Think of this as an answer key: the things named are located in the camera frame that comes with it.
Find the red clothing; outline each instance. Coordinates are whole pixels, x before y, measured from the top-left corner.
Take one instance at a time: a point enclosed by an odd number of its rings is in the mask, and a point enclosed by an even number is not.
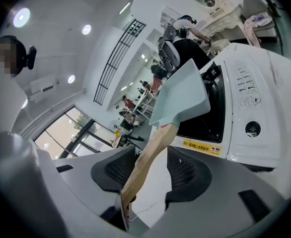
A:
[[[136,105],[129,99],[125,99],[124,103],[128,109],[133,109]]]

